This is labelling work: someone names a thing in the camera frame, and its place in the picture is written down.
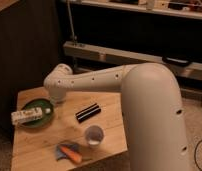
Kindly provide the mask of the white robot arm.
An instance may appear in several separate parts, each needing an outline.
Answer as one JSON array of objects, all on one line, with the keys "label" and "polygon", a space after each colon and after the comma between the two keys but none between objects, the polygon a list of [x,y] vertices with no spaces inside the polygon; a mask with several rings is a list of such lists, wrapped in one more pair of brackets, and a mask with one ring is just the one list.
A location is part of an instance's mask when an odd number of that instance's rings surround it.
[{"label": "white robot arm", "polygon": [[50,101],[68,91],[118,92],[131,171],[191,171],[181,92],[164,65],[143,63],[73,74],[57,65],[44,79]]}]

